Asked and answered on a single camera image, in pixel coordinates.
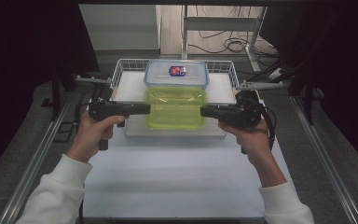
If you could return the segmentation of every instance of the wire basket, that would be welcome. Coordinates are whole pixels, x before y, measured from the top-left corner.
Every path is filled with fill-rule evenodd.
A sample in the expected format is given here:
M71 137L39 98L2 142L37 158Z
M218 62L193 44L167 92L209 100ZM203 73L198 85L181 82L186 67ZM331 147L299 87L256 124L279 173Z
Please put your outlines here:
M146 67L149 59L120 59L112 76L112 99L118 102L144 102ZM231 61L197 61L207 64L210 79L207 87L208 104L235 104L236 87L239 85L234 63ZM183 136L224 137L226 133L218 128L216 119L205 118L200 130L150 130L146 127L146 115L131 115L126 120L126 136Z
M125 71L145 72L147 64L151 59L120 59L117 61L115 73L112 77L113 89L118 87L121 80L121 75ZM228 74L231 81L231 87L235 90L235 87L239 85L237 73L235 71L234 63L232 61L197 61L207 64L209 73L225 73Z

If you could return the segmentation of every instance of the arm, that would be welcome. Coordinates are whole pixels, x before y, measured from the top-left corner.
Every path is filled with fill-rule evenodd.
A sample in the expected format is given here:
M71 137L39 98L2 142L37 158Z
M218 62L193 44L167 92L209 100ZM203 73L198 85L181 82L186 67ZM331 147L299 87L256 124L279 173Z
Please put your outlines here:
M310 209L303 204L287 182L269 148L267 123L262 119L251 130L239 129L219 123L219 127L237 137L246 151L249 162L260 178L260 193L265 204L267 223L313 223Z
M98 152L99 141L110 139L113 126L122 120L122 116L113 116L96 122L84 113L75 142L53 172L42 176L17 223L75 223L83 183L92 168L87 162Z

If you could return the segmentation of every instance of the hand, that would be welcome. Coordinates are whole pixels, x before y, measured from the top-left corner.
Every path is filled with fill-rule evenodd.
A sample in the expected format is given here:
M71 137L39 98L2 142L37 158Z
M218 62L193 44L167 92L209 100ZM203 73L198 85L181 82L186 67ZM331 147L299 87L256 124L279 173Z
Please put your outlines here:
M249 162L257 170L263 188L286 183L269 148L269 128L265 120L261 119L252 129L240 129L225 123L219 123L219 127L237 137L237 143L245 149Z
M219 123L219 127L237 137L237 143L246 151L251 163L263 154L270 153L269 128L265 120L261 119L252 129L241 129L225 123Z
M101 139L113 137L113 126L124 120L123 116L111 116L99 122L92 119L89 111L83 113L77 136L66 156L82 162L97 154Z

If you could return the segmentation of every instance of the white wire rack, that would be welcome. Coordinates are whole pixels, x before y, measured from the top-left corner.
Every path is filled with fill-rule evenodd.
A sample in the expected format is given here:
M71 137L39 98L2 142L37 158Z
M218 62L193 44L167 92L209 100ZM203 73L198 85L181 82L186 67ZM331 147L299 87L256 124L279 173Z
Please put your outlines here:
M117 61L116 69L112 77L112 88L118 87L121 75L126 71L145 72L150 59L120 59ZM232 61L198 61L206 63L209 73L228 74L233 90L239 85L237 73Z

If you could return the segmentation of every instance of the black controller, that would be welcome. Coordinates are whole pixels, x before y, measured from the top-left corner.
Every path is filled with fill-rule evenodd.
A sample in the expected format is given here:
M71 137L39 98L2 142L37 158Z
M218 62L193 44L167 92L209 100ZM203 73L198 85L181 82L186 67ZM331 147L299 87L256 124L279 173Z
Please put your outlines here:
M101 121L110 116L121 115L128 117L136 114L150 114L150 105L141 103L117 103L115 101L99 101L89 103L89 115ZM119 123L118 127L124 127L125 121ZM100 150L107 150L107 140L100 141Z
M257 93L255 91L240 91L235 95L235 98L236 104L234 105L202 106L200 114L203 117L218 119L219 122L243 129L252 129L263 115L268 125L269 146L272 149L275 139L274 128L266 108L258 103Z

